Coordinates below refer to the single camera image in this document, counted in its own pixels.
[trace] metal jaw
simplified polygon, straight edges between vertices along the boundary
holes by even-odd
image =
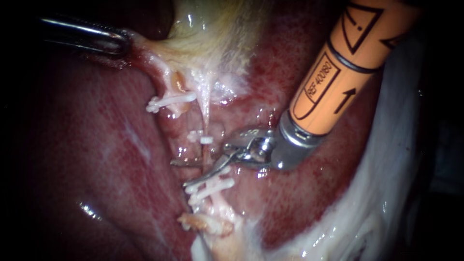
[[[271,153],[276,145],[274,131],[263,127],[248,127],[235,131],[224,145],[224,153],[240,149],[235,163],[248,168],[261,169],[271,166]]]
[[[248,168],[261,169],[271,166],[271,152],[274,149],[274,131],[267,128],[247,128],[232,133],[223,147],[223,155],[213,168],[203,176],[185,182],[188,187],[218,175],[231,163],[239,163]]]

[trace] black arrow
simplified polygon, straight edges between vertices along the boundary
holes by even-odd
[[[340,105],[338,106],[338,108],[333,112],[333,114],[337,114],[342,108],[343,108],[343,105],[345,105],[345,103],[347,103],[348,99],[351,97],[351,95],[355,95],[356,94],[356,88],[353,88],[351,90],[347,90],[346,92],[344,92],[343,94],[346,94],[345,98],[343,99],[343,101],[340,103]]]

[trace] black triangle symbol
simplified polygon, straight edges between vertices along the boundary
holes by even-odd
[[[373,14],[371,20],[369,21],[367,26],[365,26],[364,31],[360,34],[358,39],[356,39],[354,44],[350,43],[350,41],[348,39],[347,26],[356,26],[357,22],[356,22],[356,18],[352,17],[351,14],[349,13],[348,8],[354,8],[354,9],[361,10],[363,12],[368,12],[368,13]],[[342,14],[342,29],[343,29],[343,36],[345,37],[345,41],[347,43],[348,49],[349,49],[349,51],[351,52],[352,55],[354,55],[354,53],[356,53],[359,46],[361,46],[361,44],[363,43],[363,41],[366,38],[367,34],[369,34],[372,27],[377,22],[377,20],[380,18],[380,15],[382,15],[382,13],[383,13],[383,9],[381,9],[381,8],[373,8],[373,7],[358,5],[358,4],[355,4],[355,3],[348,3],[347,8],[345,9],[345,11]],[[362,31],[363,28],[361,26],[357,26],[357,30]]]

